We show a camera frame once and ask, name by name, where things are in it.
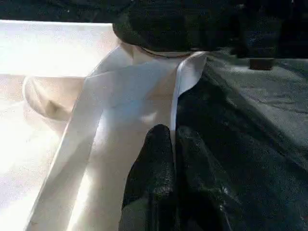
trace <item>white folded edge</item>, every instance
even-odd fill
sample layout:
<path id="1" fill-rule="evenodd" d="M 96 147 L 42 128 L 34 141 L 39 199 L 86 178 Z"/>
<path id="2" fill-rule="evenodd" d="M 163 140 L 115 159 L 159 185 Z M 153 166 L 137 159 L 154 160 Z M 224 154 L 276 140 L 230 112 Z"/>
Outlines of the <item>white folded edge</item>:
<path id="1" fill-rule="evenodd" d="M 185 59 L 177 69 L 176 83 L 174 87 L 171 118 L 170 118 L 170 135 L 172 142 L 173 154 L 175 156 L 175 130 L 177 119 L 178 98 L 187 90 L 195 86 L 200 80 L 206 63 L 207 52 L 196 52 Z"/>
<path id="2" fill-rule="evenodd" d="M 44 227 L 64 230 L 63 225 L 69 220 L 103 108 L 141 100 L 168 71 L 170 67 L 154 60 L 86 79 L 27 230 L 42 230 Z M 55 219 L 46 217 L 44 211 L 52 211 Z"/>

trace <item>gloved hand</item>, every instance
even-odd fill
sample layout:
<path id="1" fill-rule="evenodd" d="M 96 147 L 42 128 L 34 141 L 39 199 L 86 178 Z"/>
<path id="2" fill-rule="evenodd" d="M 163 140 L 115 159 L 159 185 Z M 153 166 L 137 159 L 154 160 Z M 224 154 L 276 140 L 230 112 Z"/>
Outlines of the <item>gloved hand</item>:
<path id="1" fill-rule="evenodd" d="M 132 166 L 124 192 L 120 231 L 174 230 L 175 171 L 170 131 L 152 128 Z"/>
<path id="2" fill-rule="evenodd" d="M 229 230 L 225 210 L 236 197 L 197 132 L 177 130 L 176 159 L 177 180 L 170 131 L 152 128 L 128 175 L 120 231 Z"/>

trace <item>folded white material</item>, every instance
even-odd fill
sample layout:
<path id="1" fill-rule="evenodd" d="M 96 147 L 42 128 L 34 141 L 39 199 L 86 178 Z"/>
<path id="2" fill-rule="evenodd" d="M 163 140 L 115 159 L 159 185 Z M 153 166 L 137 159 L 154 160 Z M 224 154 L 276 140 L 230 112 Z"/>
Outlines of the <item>folded white material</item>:
<path id="1" fill-rule="evenodd" d="M 200 79 L 205 53 L 183 60 L 119 46 L 96 68 L 27 230 L 117 230 L 126 177 L 144 137 L 159 123 L 175 129 L 177 98 Z"/>

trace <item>sunlight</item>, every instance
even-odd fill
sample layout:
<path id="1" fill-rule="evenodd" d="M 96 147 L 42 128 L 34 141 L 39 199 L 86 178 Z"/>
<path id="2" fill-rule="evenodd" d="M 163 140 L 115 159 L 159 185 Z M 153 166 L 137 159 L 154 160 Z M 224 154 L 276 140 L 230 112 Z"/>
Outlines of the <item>sunlight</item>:
<path id="1" fill-rule="evenodd" d="M 88 173 L 85 172 L 80 184 L 75 205 L 66 231 L 72 231 L 74 226 L 78 222 L 78 219 L 86 206 L 86 202 L 90 191 L 90 186 L 91 186 L 90 177 Z"/>

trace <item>black fabric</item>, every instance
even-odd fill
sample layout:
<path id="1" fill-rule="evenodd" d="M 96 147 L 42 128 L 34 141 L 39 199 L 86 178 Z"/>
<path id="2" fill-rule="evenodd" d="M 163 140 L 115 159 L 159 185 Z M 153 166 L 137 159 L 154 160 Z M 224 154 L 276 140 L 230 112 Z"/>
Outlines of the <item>black fabric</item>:
<path id="1" fill-rule="evenodd" d="M 134 205 L 146 201 L 146 206 Z M 124 192 L 122 209 L 143 210 L 146 230 L 170 231 L 175 227 L 176 196 L 175 173 L 170 131 L 164 125 L 152 128 L 140 154 L 132 166 Z M 123 214 L 121 223 L 128 223 Z"/>
<path id="2" fill-rule="evenodd" d="M 112 23 L 130 0 L 0 0 L 0 19 Z"/>
<path id="3" fill-rule="evenodd" d="M 197 188 L 203 200 L 212 201 L 204 214 L 216 208 L 220 217 L 225 216 L 221 225 L 228 221 L 227 230 L 307 230 L 307 170 L 230 104 L 221 87 L 206 75 L 180 96 L 177 126 L 177 156 L 196 153 L 219 166 L 209 167 L 203 161 L 204 168 L 198 167 L 198 157 L 196 171 L 185 174 L 192 182 L 188 189 Z M 218 190 L 209 190 L 213 186 Z"/>

